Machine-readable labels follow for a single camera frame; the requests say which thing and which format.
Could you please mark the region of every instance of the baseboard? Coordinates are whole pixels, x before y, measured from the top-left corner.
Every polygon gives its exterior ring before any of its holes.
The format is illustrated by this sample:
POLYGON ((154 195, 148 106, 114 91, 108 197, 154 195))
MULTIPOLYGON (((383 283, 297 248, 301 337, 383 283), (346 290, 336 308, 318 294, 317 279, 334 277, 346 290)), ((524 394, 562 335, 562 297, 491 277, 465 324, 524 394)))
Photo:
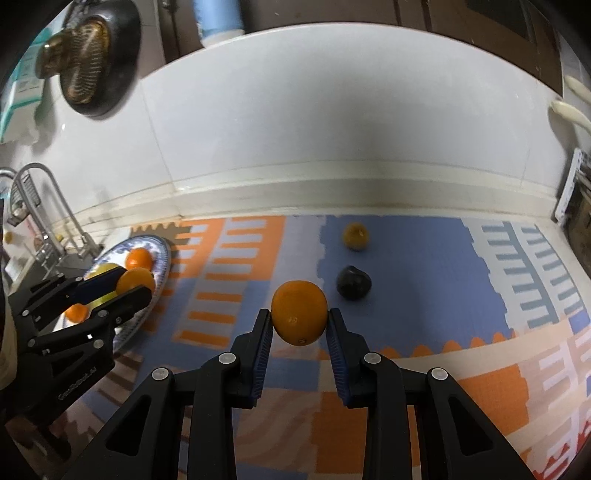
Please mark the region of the baseboard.
MULTIPOLYGON (((556 191, 457 167, 322 161, 245 168, 164 184, 76 214, 88 232, 195 216, 305 209, 411 207, 550 218, 556 191)), ((63 222, 54 225, 62 231, 63 222)))

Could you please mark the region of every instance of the yellow fruit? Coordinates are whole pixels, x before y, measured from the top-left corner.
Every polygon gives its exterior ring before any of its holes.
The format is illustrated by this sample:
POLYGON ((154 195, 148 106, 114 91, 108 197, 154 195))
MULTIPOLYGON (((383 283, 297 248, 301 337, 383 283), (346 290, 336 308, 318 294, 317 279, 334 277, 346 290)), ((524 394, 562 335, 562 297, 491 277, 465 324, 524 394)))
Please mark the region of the yellow fruit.
POLYGON ((96 299, 94 301, 91 301, 87 307, 89 308, 89 310, 94 310, 97 307, 100 307, 102 304, 108 302, 109 300, 114 299, 117 296, 117 292, 112 291, 111 293, 108 293, 107 295, 103 295, 101 298, 96 299))
POLYGON ((88 280, 89 278, 100 275, 101 273, 108 272, 109 270, 113 270, 115 267, 120 267, 120 266, 121 265, 118 265, 116 263, 101 263, 92 272, 86 274, 86 279, 88 280))
POLYGON ((369 232, 362 223, 350 223, 343 231, 343 243, 359 252, 365 250, 369 243, 369 232))

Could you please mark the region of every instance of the orange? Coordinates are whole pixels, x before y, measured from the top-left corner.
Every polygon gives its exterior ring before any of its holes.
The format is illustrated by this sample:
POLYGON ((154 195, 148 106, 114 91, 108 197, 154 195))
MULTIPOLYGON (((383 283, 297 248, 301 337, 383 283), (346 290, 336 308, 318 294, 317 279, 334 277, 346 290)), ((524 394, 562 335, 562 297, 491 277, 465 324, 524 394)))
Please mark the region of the orange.
POLYGON ((328 321, 328 303, 312 282, 292 280, 281 285, 271 300, 271 320, 277 334, 295 346, 318 340, 328 321))
POLYGON ((152 270, 152 255, 145 248, 134 248, 127 254, 125 259, 125 268, 147 268, 152 270))
POLYGON ((80 323, 84 322, 88 318, 88 312, 89 309, 86 305, 75 303, 64 313, 66 314, 67 319, 72 323, 80 323))
POLYGON ((365 250, 369 243, 369 232, 362 223, 350 223, 343 231, 343 243, 356 252, 365 250))
POLYGON ((125 272, 123 275, 121 275, 121 278, 117 282, 115 291, 117 292, 117 295, 121 295, 122 293, 125 293, 126 291, 129 291, 139 285, 148 287, 152 293, 154 293, 154 290, 156 290, 156 281, 154 280, 154 276, 147 268, 131 268, 125 272))

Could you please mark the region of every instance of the orange fruit in gripper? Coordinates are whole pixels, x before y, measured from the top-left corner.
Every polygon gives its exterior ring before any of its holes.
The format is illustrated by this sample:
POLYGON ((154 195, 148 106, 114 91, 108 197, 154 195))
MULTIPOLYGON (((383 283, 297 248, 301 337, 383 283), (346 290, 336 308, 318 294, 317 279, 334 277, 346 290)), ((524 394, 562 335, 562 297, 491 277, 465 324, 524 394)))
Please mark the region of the orange fruit in gripper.
POLYGON ((318 286, 305 280, 281 285, 271 300, 271 320, 277 334, 295 346, 318 340, 328 321, 328 303, 318 286))
POLYGON ((72 323, 84 322, 88 318, 89 308, 81 303, 75 303, 64 314, 72 323))
POLYGON ((131 268, 125 272, 123 275, 121 275, 121 278, 117 282, 115 291, 117 292, 117 295, 121 295, 139 285, 148 287, 152 293, 154 293, 154 290, 156 290, 156 281, 154 280, 154 276, 147 268, 131 268))

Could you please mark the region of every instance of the plate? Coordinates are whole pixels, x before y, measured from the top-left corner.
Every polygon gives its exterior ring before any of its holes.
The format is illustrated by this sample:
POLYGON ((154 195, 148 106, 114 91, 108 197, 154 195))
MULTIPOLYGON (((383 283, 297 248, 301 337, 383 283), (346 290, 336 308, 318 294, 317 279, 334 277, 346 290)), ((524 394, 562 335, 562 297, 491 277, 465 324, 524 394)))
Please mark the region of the plate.
MULTIPOLYGON (((115 245, 110 250, 101 254, 92 267, 86 272, 85 278, 93 272, 99 265, 103 263, 116 263, 125 266, 125 259, 130 251, 134 248, 145 248, 152 255, 152 273, 156 282, 156 289, 152 295, 150 304, 136 313, 133 318, 129 319, 121 327, 115 328, 115 338, 113 339, 113 352, 120 350, 124 344, 138 331, 142 323, 146 320, 154 305, 160 298, 160 294, 164 289, 164 284, 168 279, 170 272, 170 247, 166 240, 156 235, 140 235, 128 238, 121 243, 115 245)), ((62 328, 68 328, 75 325, 62 313, 56 323, 53 331, 56 332, 62 328)))

